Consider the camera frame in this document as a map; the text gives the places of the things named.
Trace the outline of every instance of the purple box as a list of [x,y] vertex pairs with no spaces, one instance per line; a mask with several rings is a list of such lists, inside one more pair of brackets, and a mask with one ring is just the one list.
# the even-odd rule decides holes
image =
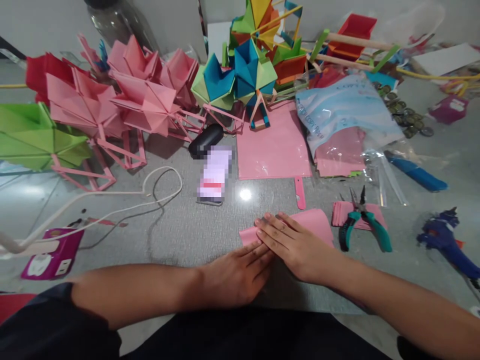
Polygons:
[[[74,230],[70,227],[50,229],[45,232],[43,238],[55,238]],[[21,273],[21,278],[27,280],[55,280],[64,277],[72,269],[83,235],[84,231],[82,230],[58,239],[60,244],[55,251],[32,256]]]

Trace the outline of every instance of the smartphone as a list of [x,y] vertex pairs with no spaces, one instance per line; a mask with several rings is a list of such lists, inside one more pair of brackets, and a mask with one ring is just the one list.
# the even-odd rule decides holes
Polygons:
[[232,165],[230,146],[211,146],[205,157],[200,183],[197,187],[197,203],[221,206],[225,184]]

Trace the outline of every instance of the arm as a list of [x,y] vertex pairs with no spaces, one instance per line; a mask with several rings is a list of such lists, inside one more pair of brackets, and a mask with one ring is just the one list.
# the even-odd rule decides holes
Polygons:
[[258,237],[302,281],[339,290],[441,359],[480,357],[480,320],[437,294],[330,248],[284,213],[257,219]]
[[73,303],[116,330],[142,320],[254,300],[270,275],[274,255],[264,244],[233,251],[196,268],[156,264],[106,267],[71,280]]

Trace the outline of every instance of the bottle cap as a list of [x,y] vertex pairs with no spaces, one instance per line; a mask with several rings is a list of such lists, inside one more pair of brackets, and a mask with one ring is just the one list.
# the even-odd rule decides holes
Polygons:
[[85,4],[95,10],[104,10],[117,4],[119,0],[83,0]]

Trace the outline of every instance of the gray table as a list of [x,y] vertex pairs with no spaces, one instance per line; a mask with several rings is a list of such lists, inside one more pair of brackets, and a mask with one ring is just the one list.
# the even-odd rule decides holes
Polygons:
[[[10,83],[20,81],[12,74],[12,69],[9,70],[9,76],[13,77],[6,80]],[[12,91],[0,90],[0,101],[6,101],[6,97],[12,101]],[[15,97],[18,102],[33,98],[29,92],[17,91],[20,91]],[[399,87],[399,94],[420,113],[444,97],[435,85],[414,79],[407,79]],[[383,209],[383,214],[389,226],[393,253],[382,253],[373,235],[360,230],[352,233],[352,249],[349,253],[349,256],[377,269],[431,289],[464,308],[475,305],[476,300],[463,278],[436,250],[419,247],[415,239],[432,212],[458,206],[460,226],[455,235],[457,239],[467,242],[464,251],[474,262],[480,263],[480,230],[475,226],[480,200],[480,163],[476,160],[480,150],[479,107],[480,101],[473,101],[467,118],[451,126],[427,120],[428,125],[435,129],[435,136],[426,138],[417,135],[411,141],[423,162],[422,166],[448,182],[450,190],[430,193],[395,168],[393,171],[411,205],[401,206],[393,192],[388,193],[389,208]],[[235,145],[235,139],[225,137],[220,144]],[[182,192],[162,209],[152,208],[146,213],[143,210],[133,211],[126,214],[127,218],[118,215],[111,219],[128,223],[127,227],[112,230],[111,227],[99,225],[90,228],[81,242],[82,250],[77,254],[72,275],[129,263],[204,264],[239,247],[241,241],[238,231],[252,226],[254,219],[264,212],[282,210],[294,214],[299,211],[293,179],[239,181],[236,161],[223,206],[197,204],[195,192],[201,166],[192,161],[185,145],[176,139],[152,135],[146,146],[148,165],[144,168],[127,172],[118,165],[112,167],[118,182],[111,190],[137,191],[146,174],[168,165],[180,172],[184,181]],[[338,179],[321,179],[316,174],[306,178],[307,209],[322,209],[331,218],[332,203],[340,200],[339,194],[345,196],[349,193],[349,186],[359,187],[360,184],[360,179],[340,182]],[[160,198],[173,192],[177,186],[176,176],[170,171],[161,178],[155,193]],[[248,201],[240,197],[244,189],[252,194]],[[24,239],[59,206],[79,193],[80,190],[55,173],[2,177],[0,229],[17,239]],[[61,227],[78,218],[99,218],[112,210],[142,201],[139,196],[87,199],[63,214],[55,225]],[[82,209],[86,209],[85,214],[81,213]],[[338,228],[332,228],[332,231],[335,246],[339,247]],[[57,283],[21,280],[20,273],[26,262],[26,258],[0,261],[0,290],[40,292]],[[327,288],[294,280],[281,263],[275,266],[272,278],[257,302],[275,308],[362,313],[354,304]]]

